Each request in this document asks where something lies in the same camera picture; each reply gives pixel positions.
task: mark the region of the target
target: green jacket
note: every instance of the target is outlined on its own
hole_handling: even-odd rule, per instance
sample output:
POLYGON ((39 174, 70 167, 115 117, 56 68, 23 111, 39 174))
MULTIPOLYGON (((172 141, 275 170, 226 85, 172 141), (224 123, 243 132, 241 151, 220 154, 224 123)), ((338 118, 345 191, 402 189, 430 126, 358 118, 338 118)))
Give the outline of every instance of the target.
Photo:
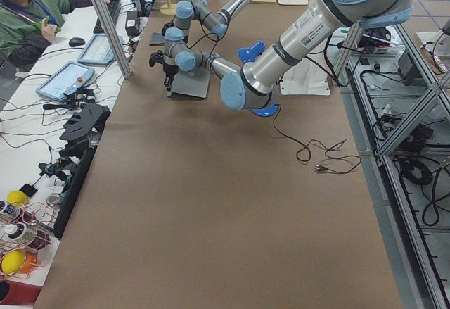
MULTIPOLYGON (((64 24, 63 14, 71 12, 69 0, 37 0, 55 17, 58 25, 64 24)), ((33 1, 30 4, 23 7, 25 10, 38 15, 39 17, 46 17, 47 14, 33 1)), ((28 16, 36 22, 40 22, 41 19, 33 16, 28 16)), ((50 45, 46 39, 42 37, 41 31, 33 26, 31 23, 26 22, 23 18, 7 11, 3 6, 0 7, 0 52, 9 57, 15 53, 18 49, 24 46, 31 46, 42 51, 50 45)), ((20 64, 22 70, 28 71, 34 65, 20 64)))

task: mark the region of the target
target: black cable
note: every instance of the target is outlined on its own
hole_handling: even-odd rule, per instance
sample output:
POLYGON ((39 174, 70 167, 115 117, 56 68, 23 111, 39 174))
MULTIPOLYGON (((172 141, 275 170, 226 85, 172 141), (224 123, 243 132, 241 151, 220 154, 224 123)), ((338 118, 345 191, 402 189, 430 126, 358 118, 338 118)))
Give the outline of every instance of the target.
POLYGON ((24 76, 24 78, 22 80, 26 80, 29 77, 34 77, 35 75, 45 75, 47 77, 51 77, 51 75, 47 74, 47 73, 33 73, 31 75, 26 75, 24 76))
POLYGON ((38 58, 38 60, 41 59, 41 58, 44 57, 44 56, 49 55, 49 54, 52 54, 52 53, 55 53, 55 52, 67 51, 67 50, 84 50, 84 47, 66 47, 65 49, 59 49, 59 50, 55 50, 55 51, 50 51, 50 52, 47 52, 47 53, 43 53, 43 54, 38 58))
MULTIPOLYGON (((343 45, 329 44, 328 46, 336 46, 338 49, 346 49, 346 50, 350 50, 350 51, 357 52, 357 53, 369 54, 369 53, 367 53, 365 51, 352 49, 351 47, 346 47, 346 46, 343 46, 343 45)), ((309 52, 308 54, 320 54, 320 53, 323 53, 324 51, 325 51, 325 49, 323 49, 322 51, 317 51, 317 52, 309 52)))
MULTIPOLYGON (((48 124, 44 124, 45 112, 46 112, 46 110, 43 110, 43 111, 42 111, 42 121, 41 121, 41 125, 42 125, 42 126, 50 126, 50 125, 52 125, 52 124, 56 124, 57 122, 61 122, 61 121, 64 121, 64 120, 70 120, 70 118, 66 118, 66 119, 55 120, 55 121, 50 122, 50 123, 48 123, 48 124)), ((58 115, 65 115, 67 112, 69 112, 69 110, 66 110, 63 114, 59 114, 58 111, 54 111, 54 112, 52 112, 52 113, 50 113, 50 114, 56 113, 56 114, 58 114, 58 115)))
POLYGON ((335 67, 331 63, 330 59, 328 58, 328 54, 327 54, 328 46, 330 45, 330 41, 331 41, 332 37, 333 37, 333 35, 330 34, 330 36, 328 36, 328 38, 326 39, 325 48, 323 49, 323 59, 325 60, 325 64, 328 66, 331 73, 333 74, 331 77, 336 81, 336 84, 340 87, 341 84, 339 82, 338 75, 336 75, 335 67))
POLYGON ((325 154, 325 156, 327 157, 326 160, 342 160, 342 161, 348 162, 348 161, 346 160, 346 159, 348 159, 348 158, 357 158, 357 159, 358 159, 358 162, 357 162, 356 164, 353 164, 353 166, 352 166, 350 169, 346 170, 346 171, 338 171, 338 170, 334 170, 334 169, 332 169, 332 168, 329 168, 329 167, 326 167, 326 166, 320 164, 320 165, 314 166, 314 169, 315 169, 316 171, 318 171, 318 172, 329 172, 329 173, 332 173, 332 174, 340 174, 340 175, 343 175, 343 174, 347 174, 347 173, 352 172, 356 167, 358 167, 359 164, 361 164, 361 158, 360 158, 359 156, 348 155, 348 156, 334 157, 334 156, 330 156, 330 155, 328 154, 328 153, 331 152, 331 151, 338 151, 338 150, 344 145, 344 143, 346 142, 346 139, 345 139, 345 140, 342 140, 342 141, 339 141, 338 143, 332 145, 331 147, 327 147, 327 146, 325 146, 321 141, 319 141, 319 140, 317 140, 317 139, 311 139, 311 140, 308 141, 307 144, 305 144, 304 142, 300 141, 299 139, 296 139, 296 138, 294 138, 294 137, 292 137, 292 136, 286 134, 285 132, 281 131, 281 130, 276 126, 276 119, 277 119, 277 117, 280 115, 280 112, 281 112, 281 105, 280 105, 280 104, 277 104, 277 106, 278 106, 278 111, 277 111, 277 113, 275 114, 275 117, 274 117, 273 120, 272 120, 272 125, 273 125, 274 129, 275 129, 278 133, 280 133, 280 134, 283 135, 284 137, 286 137, 286 138, 292 140, 293 142, 296 142, 297 144, 299 144, 299 145, 302 146, 302 148, 299 149, 299 150, 297 151, 297 153, 295 154, 295 157, 297 158, 297 160, 298 160, 300 163, 302 163, 302 164, 307 164, 307 163, 311 160, 311 149, 310 149, 310 146, 316 146, 316 147, 319 147, 320 149, 323 149, 323 150, 325 151, 324 154, 325 154), (306 157, 306 158, 301 158, 301 157, 300 157, 300 154, 301 154, 301 152, 303 152, 303 151, 306 151, 306 152, 307 152, 307 157, 306 157))
POLYGON ((375 70, 364 70, 361 72, 359 77, 364 76, 366 73, 370 73, 371 75, 379 75, 380 77, 387 78, 389 80, 392 80, 393 82, 403 82, 405 79, 403 74, 401 74, 400 72, 378 72, 375 70), (394 79, 394 78, 388 77, 387 75, 398 75, 398 76, 400 76, 401 79, 394 79))
POLYGON ((122 79, 122 81, 123 81, 123 77, 124 77, 124 75, 120 75, 120 77, 117 79, 117 85, 118 85, 119 87, 122 86, 122 83, 119 82, 119 81, 120 81, 121 79, 122 79))
POLYGON ((42 179, 44 176, 43 175, 41 175, 40 177, 39 177, 39 179, 38 180, 36 180, 35 182, 34 182, 34 184, 32 184, 31 185, 31 187, 34 187, 34 186, 36 186, 36 184, 39 182, 39 180, 40 179, 42 179))
POLYGON ((36 100, 34 103, 30 103, 28 105, 24 105, 24 106, 18 107, 16 105, 14 105, 13 103, 11 103, 10 101, 5 100, 3 98, 0 98, 0 100, 5 101, 6 103, 9 103, 9 104, 11 104, 11 105, 13 105, 15 107, 14 109, 10 109, 10 110, 5 110, 5 109, 2 110, 2 111, 8 111, 8 112, 9 111, 16 111, 16 110, 26 110, 27 108, 30 108, 30 107, 33 107, 33 106, 44 105, 45 103, 48 103, 48 102, 57 101, 57 99, 50 99, 50 100, 39 99, 39 100, 36 100))
POLYGON ((19 117, 15 117, 15 118, 1 119, 0 122, 17 120, 17 119, 21 119, 21 118, 24 118, 24 117, 34 117, 34 116, 38 116, 38 115, 40 116, 41 113, 36 113, 36 114, 24 114, 24 115, 21 115, 21 116, 19 116, 19 117))
POLYGON ((104 99, 101 99, 101 100, 97 101, 97 103, 101 103, 102 101, 106 101, 106 100, 111 99, 111 98, 117 98, 117 96, 109 96, 108 98, 104 98, 104 99))
POLYGON ((445 210, 446 212, 450 212, 450 210, 447 210, 445 208, 439 207, 437 205, 438 202, 448 198, 450 196, 450 191, 447 192, 444 196, 440 197, 440 198, 436 198, 436 186, 437 186, 437 181, 439 179, 439 176, 441 174, 441 171, 445 170, 447 172, 447 175, 450 177, 450 172, 446 169, 446 168, 442 168, 439 167, 436 171, 436 175, 435 178, 433 180, 433 185, 432 185, 432 191, 431 191, 431 199, 429 199, 425 193, 423 193, 424 197, 429 201, 429 203, 426 205, 426 207, 424 207, 423 212, 422 212, 422 221, 425 225, 427 226, 435 226, 437 225, 437 223, 440 221, 440 214, 439 214, 439 209, 441 210, 445 210), (429 209, 432 209, 435 213, 435 219, 432 222, 428 222, 425 218, 427 215, 427 212, 429 209))
POLYGON ((100 75, 96 76, 94 78, 94 80, 92 82, 90 82, 88 85, 85 86, 86 87, 90 87, 91 85, 95 84, 96 85, 96 89, 98 89, 101 93, 101 89, 98 86, 97 80, 99 80, 101 78, 102 75, 104 75, 106 73, 107 70, 109 70, 111 68, 111 66, 113 66, 113 64, 115 64, 116 61, 112 61, 111 63, 109 63, 102 71, 102 73, 100 73, 100 75))
POLYGON ((424 125, 425 125, 425 126, 428 126, 428 125, 433 125, 433 124, 437 124, 437 123, 439 123, 439 122, 444 122, 444 121, 447 121, 447 122, 448 122, 447 119, 443 119, 443 120, 439 120, 439 121, 429 122, 428 124, 424 124, 424 125))
POLYGON ((134 5, 134 3, 129 3, 129 4, 124 4, 124 5, 122 5, 122 6, 120 7, 119 14, 122 15, 123 13, 128 12, 129 10, 122 11, 122 9, 123 9, 124 7, 130 6, 130 5, 134 5))
POLYGON ((22 133, 9 133, 9 132, 2 132, 2 134, 18 135, 18 136, 23 136, 23 137, 33 137, 33 136, 44 136, 44 135, 48 135, 50 133, 54 133, 54 132, 61 131, 61 130, 64 130, 64 128, 59 128, 57 130, 49 131, 49 132, 42 133, 42 134, 39 134, 39 133, 22 134, 22 133))
POLYGON ((450 144, 425 144, 425 147, 433 149, 450 149, 450 144))
MULTIPOLYGON (((370 38, 372 37, 373 33, 374 33, 374 30, 371 31, 371 35, 369 36, 370 38)), ((358 59, 356 60, 356 63, 354 64, 353 70, 350 73, 348 81, 344 85, 341 84, 340 87, 347 87, 347 86, 349 86, 350 82, 353 79, 353 75, 354 75, 354 73, 356 71, 356 67, 358 66, 358 63, 361 60, 362 56, 365 54, 364 51, 366 50, 366 47, 368 46, 368 43, 370 42, 370 38, 368 38, 366 40, 366 43, 364 44, 364 47, 363 47, 363 53, 361 53, 359 55, 358 59)))
MULTIPOLYGON (((402 170, 402 172, 400 172, 400 170, 398 169, 397 165, 395 165, 395 163, 401 163, 400 160, 399 160, 399 157, 400 156, 395 156, 393 158, 394 166, 395 166, 395 168, 397 170, 397 173, 399 174, 399 180, 400 180, 400 184, 402 186, 402 189, 404 190, 404 193, 407 196, 409 196, 411 193, 408 192, 408 190, 406 188, 406 185, 404 183, 403 170, 402 170)), ((433 163, 436 163, 436 164, 439 165, 439 167, 435 171, 431 172, 432 174, 435 174, 435 176, 433 177, 433 180, 432 180, 431 196, 428 196, 425 193, 423 184, 420 186, 420 190, 422 192, 423 197, 426 198, 427 201, 428 201, 428 204, 424 207, 424 209, 422 211, 421 219, 422 219, 422 222, 425 225, 427 225, 429 227, 433 227, 433 226, 437 225, 437 223, 439 223, 439 221, 440 221, 441 216, 439 214, 439 210, 443 210, 445 212, 450 213, 450 209, 446 209, 446 208, 438 205, 438 203, 440 201, 443 201, 444 199, 446 199, 446 198, 448 198, 450 196, 450 191, 448 193, 445 193, 445 195, 443 195, 443 196, 441 196, 439 198, 436 198, 436 187, 437 187, 438 179, 439 179, 439 176, 440 176, 441 172, 444 170, 446 172, 447 176, 450 177, 450 171, 446 167, 441 167, 440 166, 441 163, 439 161, 435 160, 435 159, 428 158, 426 156, 415 156, 415 157, 412 157, 412 158, 423 158, 425 160, 432 161, 433 163), (427 217, 427 214, 429 213, 430 210, 433 210, 433 212, 435 214, 435 218, 434 218, 434 220, 432 222, 428 222, 425 219, 427 217)))
POLYGON ((329 75, 330 77, 333 78, 333 80, 335 80, 336 82, 338 82, 338 79, 331 73, 329 73, 321 64, 317 63, 314 59, 311 59, 308 56, 303 57, 309 61, 311 61, 314 65, 318 66, 322 71, 324 71, 327 75, 329 75))
POLYGON ((387 133, 386 131, 381 127, 381 123, 382 122, 391 122, 391 121, 395 121, 395 120, 401 120, 400 117, 398 117, 398 115, 400 114, 394 114, 394 115, 386 115, 386 116, 382 116, 380 118, 377 118, 377 120, 371 125, 371 129, 372 131, 375 133, 375 126, 378 126, 378 129, 381 131, 382 135, 384 136, 383 139, 378 138, 374 135, 374 137, 379 140, 379 141, 384 141, 387 138, 387 133))
POLYGON ((195 45, 197 45, 197 44, 198 44, 201 40, 203 40, 204 38, 207 38, 207 35, 206 35, 206 34, 204 34, 204 35, 201 36, 199 39, 197 39, 197 40, 194 42, 194 44, 192 44, 191 46, 187 46, 188 49, 192 49, 195 45))
POLYGON ((19 146, 14 146, 14 145, 11 145, 11 144, 8 142, 8 140, 6 140, 6 138, 3 136, 3 133, 0 133, 0 138, 2 138, 2 139, 6 142, 6 144, 7 144, 8 146, 10 146, 12 149, 19 149, 19 148, 21 148, 21 147, 23 147, 23 146, 25 146, 25 145, 31 144, 31 143, 36 142, 36 141, 43 141, 43 142, 45 142, 46 145, 47 145, 48 147, 50 147, 52 150, 54 150, 54 151, 55 151, 56 149, 58 149, 58 148, 56 148, 56 149, 52 148, 52 147, 49 145, 49 143, 48 143, 45 139, 34 139, 34 140, 31 140, 31 141, 25 142, 24 144, 21 144, 21 145, 19 145, 19 146))

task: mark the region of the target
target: shelf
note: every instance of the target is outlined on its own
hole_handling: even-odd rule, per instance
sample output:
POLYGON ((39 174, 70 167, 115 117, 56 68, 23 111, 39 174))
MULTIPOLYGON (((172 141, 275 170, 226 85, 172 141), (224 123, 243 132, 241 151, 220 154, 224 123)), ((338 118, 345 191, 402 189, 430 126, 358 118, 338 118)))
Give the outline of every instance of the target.
MULTIPOLYGON (((435 75, 429 61, 423 58, 406 30, 402 26, 397 30, 405 44, 405 52, 416 67, 412 71, 414 79, 402 80, 396 74, 401 68, 399 63, 405 59, 402 53, 389 56, 348 54, 344 61, 339 57, 337 60, 337 63, 345 64, 345 70, 340 72, 340 81, 353 79, 351 93, 359 101, 356 106, 360 113, 367 119, 366 133, 375 144, 374 158, 378 159, 380 171, 387 173, 387 185, 384 185, 394 194, 394 202, 413 247, 413 258, 420 266, 433 306, 445 309, 450 298, 450 212, 439 210, 439 221, 433 224, 436 215, 433 207, 429 206, 430 201, 424 197, 425 194, 430 198, 433 184, 421 187, 402 177, 399 158, 422 156, 419 160, 427 165, 435 179, 439 163, 450 156, 449 147, 425 145, 417 153, 411 153, 400 146, 405 139, 411 140, 410 134, 416 132, 419 125, 427 125, 432 130, 426 144, 450 144, 450 96, 448 89, 444 88, 450 82, 450 74, 435 75), (375 62, 380 64, 381 73, 394 74, 383 76, 374 73, 375 62)), ((356 38, 357 33, 350 32, 349 36, 356 38)), ((413 174, 420 177, 417 170, 413 174)), ((435 195, 439 198, 449 191, 450 174, 442 170, 435 195)), ((450 210, 450 197, 438 205, 450 210)))

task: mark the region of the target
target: cup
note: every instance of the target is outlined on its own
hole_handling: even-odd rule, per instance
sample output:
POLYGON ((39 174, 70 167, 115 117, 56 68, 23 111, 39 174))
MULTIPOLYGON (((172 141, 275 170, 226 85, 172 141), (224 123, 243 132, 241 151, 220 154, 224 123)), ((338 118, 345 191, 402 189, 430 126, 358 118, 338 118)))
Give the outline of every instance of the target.
POLYGON ((4 279, 0 281, 0 305, 33 305, 40 286, 4 279))

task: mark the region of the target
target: person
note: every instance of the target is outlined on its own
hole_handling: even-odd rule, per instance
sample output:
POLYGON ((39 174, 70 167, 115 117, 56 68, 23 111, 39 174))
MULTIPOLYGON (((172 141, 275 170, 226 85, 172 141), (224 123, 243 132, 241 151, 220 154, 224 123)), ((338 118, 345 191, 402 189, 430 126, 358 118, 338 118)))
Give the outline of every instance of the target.
POLYGON ((0 53, 28 72, 55 40, 63 14, 87 6, 91 0, 0 0, 0 53))

